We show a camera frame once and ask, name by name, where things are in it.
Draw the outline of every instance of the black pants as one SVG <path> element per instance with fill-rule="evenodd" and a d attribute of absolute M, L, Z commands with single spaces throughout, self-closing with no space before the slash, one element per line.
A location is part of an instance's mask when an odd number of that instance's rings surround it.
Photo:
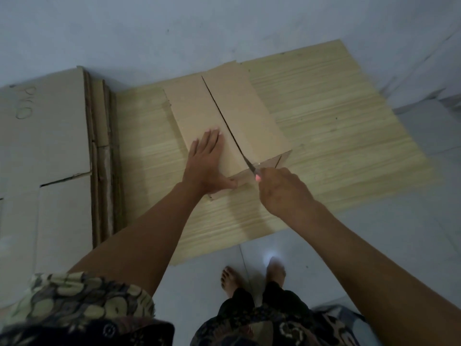
<path fill-rule="evenodd" d="M 282 313 L 290 315 L 306 315 L 308 306 L 292 291 L 283 290 L 276 282 L 269 282 L 262 294 L 262 303 Z M 218 315 L 231 315 L 236 312 L 251 311 L 255 302 L 251 294 L 243 288 L 234 291 L 234 295 L 221 305 Z"/>

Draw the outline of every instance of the person's left hand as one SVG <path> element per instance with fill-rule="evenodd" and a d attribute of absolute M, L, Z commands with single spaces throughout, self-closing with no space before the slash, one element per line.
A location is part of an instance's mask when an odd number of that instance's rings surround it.
<path fill-rule="evenodd" d="M 190 146 L 182 182 L 198 187 L 203 195 L 237 188 L 237 181 L 219 172 L 218 164 L 223 147 L 224 136 L 218 128 L 206 130 L 200 141 L 195 139 Z"/>

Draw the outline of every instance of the person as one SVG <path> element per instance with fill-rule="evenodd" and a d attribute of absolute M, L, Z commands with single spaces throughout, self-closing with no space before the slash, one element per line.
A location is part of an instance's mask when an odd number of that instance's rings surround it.
<path fill-rule="evenodd" d="M 0 345 L 171 345 L 174 326 L 153 319 L 152 296 L 199 200 L 237 186 L 218 170 L 223 146 L 221 132 L 207 130 L 190 147 L 182 181 L 162 200 L 68 273 L 36 274 L 6 319 Z M 461 311 L 345 227 L 297 175 L 261 169 L 259 190 L 265 208 L 322 257 L 383 344 L 460 342 Z M 226 267 L 221 283 L 229 299 L 191 345 L 360 343 L 339 317 L 283 290 L 284 279 L 281 263 L 271 260 L 263 304 L 255 307 Z"/>

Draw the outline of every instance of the forearm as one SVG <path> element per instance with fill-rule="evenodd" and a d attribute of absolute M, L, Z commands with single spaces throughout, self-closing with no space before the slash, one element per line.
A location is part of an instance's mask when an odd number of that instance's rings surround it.
<path fill-rule="evenodd" d="M 132 225 L 92 250 L 70 272 L 89 271 L 138 285 L 153 295 L 201 197 L 199 190 L 177 184 Z"/>
<path fill-rule="evenodd" d="M 454 342 L 461 311 L 350 231 L 323 205 L 288 220 L 385 344 Z"/>

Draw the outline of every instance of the floral patterned clothing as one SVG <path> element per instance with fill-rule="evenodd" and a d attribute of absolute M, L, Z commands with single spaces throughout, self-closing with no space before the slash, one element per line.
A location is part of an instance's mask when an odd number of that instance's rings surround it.
<path fill-rule="evenodd" d="M 174 326 L 153 318 L 146 291 L 86 273 L 36 274 L 10 311 L 3 345 L 172 345 Z M 263 305 L 205 322 L 191 345 L 358 345 L 351 328 L 324 311 L 283 314 Z"/>

